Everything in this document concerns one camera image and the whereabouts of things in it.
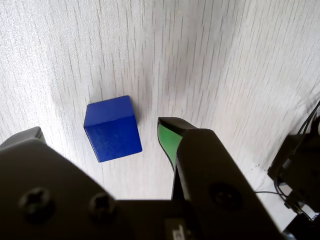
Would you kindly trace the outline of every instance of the screw head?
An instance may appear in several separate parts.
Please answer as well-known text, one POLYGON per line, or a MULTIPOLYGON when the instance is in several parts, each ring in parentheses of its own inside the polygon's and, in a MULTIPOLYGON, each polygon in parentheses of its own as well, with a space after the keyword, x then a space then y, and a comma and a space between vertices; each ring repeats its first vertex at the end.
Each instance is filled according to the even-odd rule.
POLYGON ((104 222, 110 219, 116 208, 116 201, 106 192, 93 196, 89 203, 89 213, 97 222, 104 222))
POLYGON ((227 183, 211 184, 209 195, 217 206, 225 210, 235 211, 243 206, 243 198, 240 192, 227 183))
POLYGON ((53 213, 51 194, 43 187, 33 188, 22 195, 18 206, 24 215, 32 221, 46 220, 53 213))

